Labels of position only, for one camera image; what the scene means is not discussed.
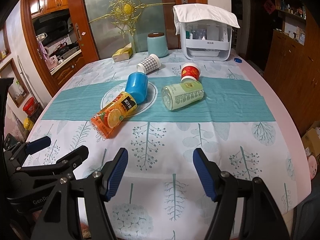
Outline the small blue bottle cap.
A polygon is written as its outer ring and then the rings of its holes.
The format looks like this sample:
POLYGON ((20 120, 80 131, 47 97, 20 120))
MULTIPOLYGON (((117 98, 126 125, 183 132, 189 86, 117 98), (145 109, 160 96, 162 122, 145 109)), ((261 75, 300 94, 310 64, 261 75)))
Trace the small blue bottle cap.
POLYGON ((239 58, 236 58, 236 57, 234 58, 234 61, 237 62, 237 63, 242 63, 242 59, 239 59, 239 58))

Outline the grey checked paper cup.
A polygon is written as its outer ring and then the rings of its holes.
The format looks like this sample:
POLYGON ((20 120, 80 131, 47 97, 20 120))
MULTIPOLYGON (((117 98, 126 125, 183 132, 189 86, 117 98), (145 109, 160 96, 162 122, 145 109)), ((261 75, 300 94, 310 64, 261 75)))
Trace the grey checked paper cup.
POLYGON ((137 64, 137 72, 149 74, 161 66, 160 60, 157 55, 150 54, 143 61, 137 64))

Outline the teal striped table runner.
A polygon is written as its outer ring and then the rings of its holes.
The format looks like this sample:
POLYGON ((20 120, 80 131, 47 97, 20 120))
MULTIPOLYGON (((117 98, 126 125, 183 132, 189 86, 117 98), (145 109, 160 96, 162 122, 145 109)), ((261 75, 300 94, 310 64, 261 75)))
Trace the teal striped table runner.
MULTIPOLYGON (((155 102, 128 121, 150 122, 258 122, 274 121, 265 99, 245 80, 202 77, 204 98, 169 111, 160 94, 155 102)), ((88 121, 101 109, 105 94, 123 81, 96 83, 61 91, 43 115, 44 120, 88 121)))

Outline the red round tin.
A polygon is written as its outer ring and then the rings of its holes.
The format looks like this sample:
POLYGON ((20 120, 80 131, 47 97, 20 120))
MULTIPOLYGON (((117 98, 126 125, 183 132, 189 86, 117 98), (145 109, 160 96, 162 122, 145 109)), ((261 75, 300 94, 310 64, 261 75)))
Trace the red round tin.
POLYGON ((27 114, 27 116, 31 116, 36 111, 38 106, 39 106, 38 101, 34 97, 31 97, 24 104, 23 111, 27 114))

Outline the white tree-print tablecloth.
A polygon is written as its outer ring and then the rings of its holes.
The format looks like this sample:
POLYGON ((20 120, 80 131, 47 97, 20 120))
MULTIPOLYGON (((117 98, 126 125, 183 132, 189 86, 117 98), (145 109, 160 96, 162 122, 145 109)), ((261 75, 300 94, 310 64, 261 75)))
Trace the white tree-print tablecloth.
MULTIPOLYGON (((104 59, 84 66, 63 90, 106 83, 126 82, 146 57, 115 63, 104 59)), ((179 83, 187 62, 181 51, 161 59, 161 68, 148 75, 158 94, 166 85, 179 83)), ((249 81, 240 64, 199 61, 202 77, 249 81)), ((124 120, 109 138, 88 121, 40 120, 30 140, 48 136, 51 145, 29 156, 25 166, 54 164, 84 145, 88 158, 75 169, 85 178, 114 158, 124 147, 129 162, 116 196, 107 211, 118 237, 124 239, 203 239, 216 204, 205 195, 195 167, 193 151, 201 148, 207 158, 236 178, 260 177, 272 193, 281 213, 299 203, 295 168, 276 120, 258 122, 144 122, 124 120)))

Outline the white folded cloth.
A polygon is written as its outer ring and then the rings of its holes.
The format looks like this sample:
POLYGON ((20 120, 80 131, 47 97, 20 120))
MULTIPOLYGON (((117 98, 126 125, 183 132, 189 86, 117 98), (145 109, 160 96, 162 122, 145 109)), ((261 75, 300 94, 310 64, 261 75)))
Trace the white folded cloth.
POLYGON ((180 35, 181 24, 201 20, 211 20, 224 23, 231 27, 240 28, 237 17, 220 7, 202 3, 189 3, 173 6, 176 35, 180 35))

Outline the red paper cup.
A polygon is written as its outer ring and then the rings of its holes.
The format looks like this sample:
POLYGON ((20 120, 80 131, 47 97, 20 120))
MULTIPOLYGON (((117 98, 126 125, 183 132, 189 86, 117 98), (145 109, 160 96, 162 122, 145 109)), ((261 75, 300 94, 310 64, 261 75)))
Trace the red paper cup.
POLYGON ((199 81, 199 77, 201 75, 200 68, 191 62, 185 63, 181 67, 181 81, 199 81))

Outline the brown wooden cabinet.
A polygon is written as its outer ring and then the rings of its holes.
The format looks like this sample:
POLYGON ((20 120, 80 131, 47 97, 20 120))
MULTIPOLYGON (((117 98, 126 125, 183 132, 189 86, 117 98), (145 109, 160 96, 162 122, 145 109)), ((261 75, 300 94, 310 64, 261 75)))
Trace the brown wooden cabinet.
POLYGON ((274 0, 274 5, 264 79, 303 135, 319 120, 319 19, 303 0, 274 0))

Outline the white plastic storage organizer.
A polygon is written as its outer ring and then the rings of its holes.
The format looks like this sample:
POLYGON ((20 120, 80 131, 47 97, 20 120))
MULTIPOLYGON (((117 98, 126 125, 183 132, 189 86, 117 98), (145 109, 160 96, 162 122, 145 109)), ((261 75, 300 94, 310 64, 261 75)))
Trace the white plastic storage organizer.
POLYGON ((231 26, 211 20, 181 23, 183 54, 190 60, 226 61, 231 51, 232 31, 231 26))

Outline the white round plate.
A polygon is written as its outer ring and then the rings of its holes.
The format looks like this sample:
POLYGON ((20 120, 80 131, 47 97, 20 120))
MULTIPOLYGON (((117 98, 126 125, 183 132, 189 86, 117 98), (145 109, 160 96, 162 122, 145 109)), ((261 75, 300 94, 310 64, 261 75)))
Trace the white round plate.
MULTIPOLYGON (((105 95, 102 97, 100 108, 104 108, 107 106, 118 94, 125 90, 126 82, 122 82, 111 89, 109 89, 105 95)), ((146 95, 146 99, 143 103, 137 106, 136 110, 132 112, 129 116, 135 116, 143 113, 144 111, 148 110, 156 101, 158 95, 157 87, 148 82, 148 91, 146 95)))

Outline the glass door gold ornament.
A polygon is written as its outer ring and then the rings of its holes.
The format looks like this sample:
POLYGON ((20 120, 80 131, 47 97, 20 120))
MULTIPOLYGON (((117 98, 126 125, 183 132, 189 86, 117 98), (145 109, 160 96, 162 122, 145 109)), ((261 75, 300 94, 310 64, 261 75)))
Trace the glass door gold ornament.
POLYGON ((175 0, 84 0, 88 24, 100 59, 131 44, 147 51, 151 33, 163 33, 169 49, 176 49, 173 6, 175 0))

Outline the orange juice paper cup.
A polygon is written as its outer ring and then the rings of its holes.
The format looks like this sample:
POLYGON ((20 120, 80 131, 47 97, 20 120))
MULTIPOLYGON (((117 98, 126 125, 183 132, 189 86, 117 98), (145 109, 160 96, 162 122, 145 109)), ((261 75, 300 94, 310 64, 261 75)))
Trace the orange juice paper cup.
POLYGON ((91 118, 92 126, 105 138, 137 108, 137 103, 128 92, 121 92, 113 101, 91 118))

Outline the yellow tissue box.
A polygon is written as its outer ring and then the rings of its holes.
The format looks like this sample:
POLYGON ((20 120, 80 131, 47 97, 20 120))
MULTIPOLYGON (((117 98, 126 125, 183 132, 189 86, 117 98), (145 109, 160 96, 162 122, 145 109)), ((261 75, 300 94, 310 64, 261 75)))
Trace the yellow tissue box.
POLYGON ((132 43, 127 44, 125 47, 118 49, 113 55, 114 62, 120 62, 130 59, 133 54, 132 43))

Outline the kitchen counter with cookware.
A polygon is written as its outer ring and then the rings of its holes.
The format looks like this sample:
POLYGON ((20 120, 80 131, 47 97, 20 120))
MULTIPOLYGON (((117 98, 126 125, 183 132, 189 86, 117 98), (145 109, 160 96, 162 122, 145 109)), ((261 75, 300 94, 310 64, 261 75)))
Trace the kitchen counter with cookware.
POLYGON ((37 52, 44 60, 54 83, 61 88, 73 75, 85 65, 82 51, 75 34, 69 34, 44 45, 49 40, 47 33, 36 36, 37 52))

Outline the cardboard box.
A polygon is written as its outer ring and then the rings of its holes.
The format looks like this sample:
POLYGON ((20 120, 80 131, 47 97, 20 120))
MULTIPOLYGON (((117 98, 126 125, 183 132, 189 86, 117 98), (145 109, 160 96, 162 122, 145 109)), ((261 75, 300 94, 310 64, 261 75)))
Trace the cardboard box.
POLYGON ((315 121, 302 137, 307 155, 319 156, 319 121, 315 121))

